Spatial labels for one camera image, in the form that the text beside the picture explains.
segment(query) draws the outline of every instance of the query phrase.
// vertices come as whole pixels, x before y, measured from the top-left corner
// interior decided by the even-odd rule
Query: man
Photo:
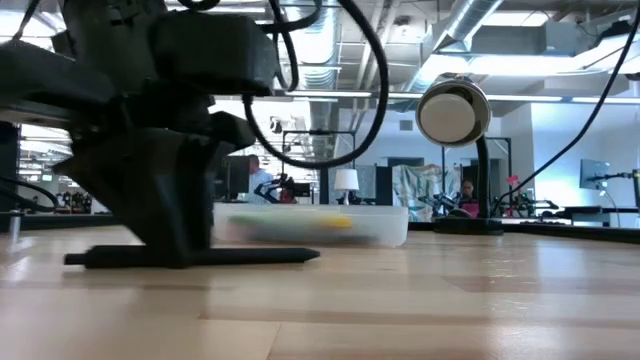
[[[266,182],[272,181],[273,176],[260,168],[260,159],[256,155],[249,155],[249,194],[247,202],[250,204],[269,204],[267,200],[256,195],[254,190]]]
[[[473,182],[465,179],[462,182],[462,194],[458,205],[461,209],[467,211],[471,217],[478,217],[478,200],[473,196]]]
[[[465,179],[462,182],[462,196],[460,201],[471,202],[475,200],[473,197],[473,182],[469,179]]]

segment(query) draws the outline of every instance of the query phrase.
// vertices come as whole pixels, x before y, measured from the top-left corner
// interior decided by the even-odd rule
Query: desk
[[[616,212],[620,214],[637,214],[638,213],[637,208],[625,208],[625,207],[618,208],[617,210],[615,208],[602,208],[600,212],[581,213],[579,212],[581,208],[582,207],[570,207],[570,208],[567,208],[567,210],[565,210],[565,213],[567,214],[565,218],[571,220],[571,225],[573,225],[575,222],[595,222],[595,223],[602,223],[603,227],[610,227],[611,216],[612,215],[615,216]],[[589,209],[593,207],[585,206],[583,208]]]
[[[637,245],[424,232],[305,265],[62,266],[135,242],[122,227],[0,241],[1,358],[640,359]]]

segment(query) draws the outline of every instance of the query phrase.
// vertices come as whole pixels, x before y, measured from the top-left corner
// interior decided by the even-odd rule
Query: wire
[[[596,106],[593,109],[593,112],[591,113],[591,116],[589,116],[589,119],[587,120],[587,122],[582,127],[582,130],[580,130],[578,135],[567,146],[565,146],[562,150],[560,150],[560,152],[558,152],[551,159],[549,159],[549,161],[547,161],[544,165],[542,165],[538,170],[536,170],[528,178],[524,179],[520,183],[520,185],[516,186],[513,190],[511,190],[511,191],[509,191],[509,192],[507,192],[505,194],[502,194],[500,196],[500,198],[498,199],[497,204],[500,204],[505,197],[507,197],[507,196],[513,194],[514,192],[522,189],[522,187],[524,185],[526,185],[529,181],[533,180],[541,172],[543,172],[545,169],[547,169],[549,166],[551,166],[551,164],[556,162],[556,160],[558,160],[560,157],[562,157],[562,155],[567,153],[567,151],[571,150],[571,148],[573,148],[578,143],[578,141],[580,141],[580,139],[582,139],[582,137],[584,137],[584,135],[587,133],[587,130],[589,130],[589,128],[591,127],[591,124],[593,124],[593,121],[598,116],[598,113],[600,112],[600,109],[602,108],[602,105],[604,104],[604,101],[607,99],[607,96],[609,95],[609,91],[611,91],[611,87],[613,86],[613,83],[616,80],[616,77],[618,76],[618,73],[620,72],[620,68],[624,64],[624,60],[627,57],[627,54],[629,53],[629,49],[631,48],[631,45],[633,44],[633,39],[636,36],[636,32],[638,31],[638,25],[639,24],[640,24],[640,0],[638,0],[638,7],[636,8],[636,16],[635,16],[635,19],[633,20],[633,25],[631,26],[631,31],[629,32],[629,36],[627,37],[627,42],[624,44],[624,47],[622,48],[622,52],[620,53],[620,58],[618,59],[618,62],[616,63],[616,66],[613,68],[613,72],[611,73],[611,77],[609,77],[609,81],[607,81],[607,85],[605,85],[604,90],[602,91],[602,95],[600,96],[600,99],[596,103]],[[497,208],[498,208],[498,205],[493,207],[493,210],[491,210],[491,216],[493,216],[493,214],[496,212]]]
[[[31,0],[29,2],[29,5],[27,6],[27,10],[24,12],[24,16],[22,17],[22,21],[20,22],[20,26],[18,27],[18,31],[16,31],[16,33],[13,35],[12,40],[15,41],[15,40],[20,40],[20,38],[22,38],[22,35],[24,34],[24,29],[29,24],[29,21],[31,21],[33,14],[36,13],[36,10],[38,9],[38,5],[40,5],[40,0]]]
[[[285,22],[285,18],[280,10],[280,4],[278,0],[269,0],[271,10],[273,10],[273,18],[275,23],[282,24]],[[288,91],[294,91],[298,87],[300,82],[300,72],[298,70],[298,56],[296,55],[296,49],[293,46],[293,39],[288,31],[282,33],[282,40],[287,48],[287,54],[289,54],[289,63],[291,64],[291,84],[287,85],[287,81],[282,74],[282,66],[280,65],[280,51],[278,50],[278,33],[273,34],[273,42],[276,46],[276,59],[278,59],[278,72],[276,77],[280,83],[280,87],[287,89]]]
[[[526,18],[524,18],[524,20],[522,20],[522,22],[520,23],[520,26],[524,25],[524,23],[526,23],[526,22],[527,22],[527,20],[529,20],[529,19],[530,19],[530,18],[531,18],[535,13],[538,13],[538,12],[539,12],[539,13],[542,13],[543,15],[545,15],[545,16],[547,17],[547,20],[548,20],[548,21],[553,20],[553,19],[551,18],[551,15],[549,15],[549,13],[548,13],[548,12],[546,12],[546,11],[544,11],[544,10],[533,10],[533,11],[529,14],[529,16],[527,16]]]
[[[25,181],[21,181],[21,180],[17,180],[17,179],[12,179],[6,176],[0,176],[0,181],[4,181],[4,182],[8,182],[10,184],[14,184],[14,185],[18,185],[18,186],[24,186],[26,188],[35,190],[41,194],[43,194],[44,196],[46,196],[49,200],[51,200],[51,202],[53,203],[53,206],[42,206],[40,204],[38,204],[35,201],[29,200],[29,199],[25,199],[22,196],[18,195],[15,193],[15,191],[11,191],[9,189],[7,189],[6,187],[0,185],[0,195],[1,196],[5,196],[10,198],[11,200],[17,202],[20,206],[24,207],[24,208],[29,208],[32,209],[34,211],[39,211],[39,212],[53,212],[56,209],[56,206],[58,204],[58,199],[55,197],[55,195],[53,195],[52,193],[50,193],[49,191],[39,187],[39,186],[35,186],[32,184],[29,184],[28,182]]]
[[[260,25],[260,28],[262,29],[262,31],[269,34],[286,33],[286,32],[308,28],[309,26],[313,25],[316,21],[320,19],[320,9],[322,8],[322,0],[313,0],[313,3],[315,4],[315,9],[311,13],[311,15],[307,17],[304,17],[300,20],[296,20],[292,22]]]
[[[618,210],[618,205],[616,205],[616,202],[613,201],[613,197],[611,197],[611,194],[609,194],[609,192],[607,191],[607,188],[603,187],[603,191],[604,191],[604,195],[609,199],[609,201],[611,201],[611,203],[613,204],[613,208],[616,210],[616,215],[618,216],[618,227],[622,227],[622,223],[620,222],[620,211]]]
[[[597,37],[600,37],[600,35],[592,34],[592,33],[588,32],[588,31],[587,31],[587,29],[585,29],[585,28],[584,28],[584,25],[582,25],[582,24],[580,24],[580,23],[576,23],[576,26],[577,26],[578,28],[580,28],[580,30],[582,30],[582,32],[583,32],[583,33],[585,33],[585,34],[587,34],[587,35],[589,35],[589,36],[593,36],[593,37],[596,37],[596,38],[597,38]]]
[[[256,135],[256,138],[258,138],[260,144],[278,160],[303,169],[324,169],[329,167],[336,167],[347,164],[357,159],[360,155],[364,154],[364,152],[367,151],[367,149],[376,139],[376,136],[378,136],[378,132],[380,131],[380,127],[382,126],[382,121],[384,120],[385,112],[387,110],[387,102],[389,100],[389,67],[387,64],[387,58],[385,56],[384,49],[380,44],[380,39],[378,39],[376,32],[373,30],[373,28],[371,28],[371,24],[369,24],[367,18],[362,14],[353,0],[340,0],[340,5],[342,5],[342,7],[353,18],[356,24],[358,24],[358,26],[362,29],[364,36],[369,41],[371,51],[373,52],[378,64],[378,72],[380,74],[380,93],[378,97],[378,107],[376,109],[376,115],[373,119],[373,124],[371,125],[369,133],[367,134],[367,136],[365,136],[364,140],[357,149],[347,155],[327,161],[308,162],[292,159],[274,148],[273,145],[271,145],[265,138],[262,130],[260,130],[260,126],[258,126],[258,122],[253,116],[253,111],[251,110],[253,98],[251,96],[244,96],[242,98],[244,102],[244,111],[247,117],[247,122],[249,123],[249,127],[251,127],[251,130]]]

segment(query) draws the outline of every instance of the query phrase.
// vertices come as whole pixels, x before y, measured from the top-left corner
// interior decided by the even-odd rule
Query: clear plastic container
[[[346,216],[351,220],[351,228],[340,230],[346,237],[363,239],[367,244],[378,246],[400,246],[407,240],[409,212],[404,207],[394,206],[335,206],[335,205],[251,205],[224,204],[214,205],[214,236],[223,241],[246,241],[246,233],[230,222],[234,216],[281,217],[283,226],[280,231],[287,230],[287,216],[304,216],[312,219],[323,216]],[[296,242],[318,243],[334,242],[336,237],[327,232],[326,241],[321,234],[299,236]]]

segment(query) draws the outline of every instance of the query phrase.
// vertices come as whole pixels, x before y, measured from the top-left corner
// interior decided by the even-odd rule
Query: fluorescent light
[[[53,142],[61,142],[61,141],[66,141],[66,142],[71,142],[71,139],[69,137],[63,137],[63,136],[59,136],[59,137],[49,137],[49,136],[27,136],[24,138],[27,141],[53,141]]]
[[[184,6],[172,5],[167,9],[171,10],[186,10]],[[225,13],[225,14],[264,14],[266,10],[263,7],[250,7],[250,6],[216,6],[206,12],[210,13]]]
[[[330,98],[370,98],[373,93],[369,91],[286,91],[287,96],[301,97],[330,97]]]
[[[419,100],[423,96],[420,93],[389,93],[389,99],[393,100]]]
[[[20,175],[40,175],[40,174],[42,174],[42,171],[40,171],[40,170],[26,170],[26,169],[23,170],[23,169],[20,169],[18,171],[18,174],[20,174]]]
[[[585,103],[585,104],[595,104],[600,100],[600,98],[596,97],[574,97],[571,99],[571,102],[574,103]],[[626,104],[626,105],[640,105],[640,98],[607,98],[605,104]]]
[[[302,98],[296,97],[293,101],[308,101],[308,102],[338,102],[335,98]]]
[[[559,102],[561,96],[538,95],[487,95],[489,101],[527,101],[527,102]]]

